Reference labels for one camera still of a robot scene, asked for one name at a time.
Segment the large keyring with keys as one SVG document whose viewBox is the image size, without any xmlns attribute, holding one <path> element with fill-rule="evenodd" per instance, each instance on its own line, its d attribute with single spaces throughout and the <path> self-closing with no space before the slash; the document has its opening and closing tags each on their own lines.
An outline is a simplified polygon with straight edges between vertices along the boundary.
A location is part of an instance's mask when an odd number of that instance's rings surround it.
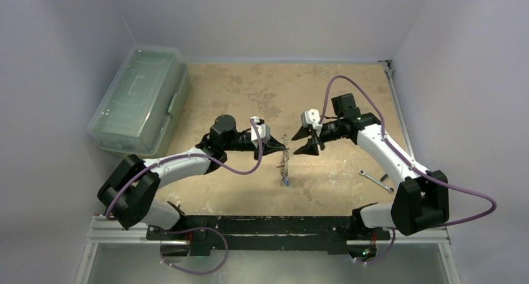
<svg viewBox="0 0 529 284">
<path fill-rule="evenodd" d="M 289 137 L 284 134 L 282 136 L 283 145 L 285 146 L 285 149 L 282 153 L 281 162 L 279 165 L 279 172 L 281 176 L 281 180 L 283 181 L 283 184 L 286 187 L 289 187 L 289 178 L 288 178 L 288 164 L 289 164 Z"/>
</svg>

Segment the translucent green plastic storage box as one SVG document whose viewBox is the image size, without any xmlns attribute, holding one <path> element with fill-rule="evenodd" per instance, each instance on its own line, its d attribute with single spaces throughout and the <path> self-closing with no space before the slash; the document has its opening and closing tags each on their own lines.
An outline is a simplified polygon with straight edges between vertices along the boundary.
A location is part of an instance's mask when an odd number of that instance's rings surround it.
<svg viewBox="0 0 529 284">
<path fill-rule="evenodd" d="M 87 131 L 116 156 L 167 153 L 190 88 L 188 65 L 173 47 L 134 45 L 117 71 Z"/>
</svg>

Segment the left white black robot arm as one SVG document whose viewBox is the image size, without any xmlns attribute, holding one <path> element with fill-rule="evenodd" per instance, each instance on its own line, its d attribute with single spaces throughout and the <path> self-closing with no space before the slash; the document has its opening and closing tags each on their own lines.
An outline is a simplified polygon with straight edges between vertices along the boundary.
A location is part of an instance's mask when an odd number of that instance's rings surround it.
<svg viewBox="0 0 529 284">
<path fill-rule="evenodd" d="M 97 198 L 105 207 L 107 220 L 116 220 L 125 229 L 138 223 L 157 226 L 169 239 L 177 240 L 186 231 L 184 213 L 176 205 L 155 200 L 160 188 L 219 168 L 249 175 L 264 156 L 286 149 L 271 135 L 263 119 L 251 117 L 250 128 L 239 132 L 233 116 L 220 115 L 201 141 L 187 151 L 157 159 L 141 159 L 135 154 L 124 157 L 101 186 Z M 229 151 L 251 152 L 255 166 L 249 170 L 228 166 Z"/>
</svg>

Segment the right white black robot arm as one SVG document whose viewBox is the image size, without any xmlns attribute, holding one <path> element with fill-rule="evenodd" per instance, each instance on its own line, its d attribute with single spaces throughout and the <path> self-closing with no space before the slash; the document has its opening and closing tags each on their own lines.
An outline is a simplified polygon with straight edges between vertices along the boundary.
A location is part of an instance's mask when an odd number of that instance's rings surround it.
<svg viewBox="0 0 529 284">
<path fill-rule="evenodd" d="M 393 228 L 403 235 L 436 227 L 449 219 L 448 189 L 441 186 L 446 175 L 417 164 L 394 145 L 372 113 L 361 113 L 352 94 L 331 99 L 337 117 L 321 123 L 319 111 L 301 114 L 301 127 L 294 140 L 308 141 L 294 151 L 296 155 L 315 155 L 327 142 L 349 139 L 366 151 L 393 181 L 396 194 L 392 204 L 373 203 L 352 211 L 350 230 L 357 238 L 366 238 L 375 228 Z"/>
</svg>

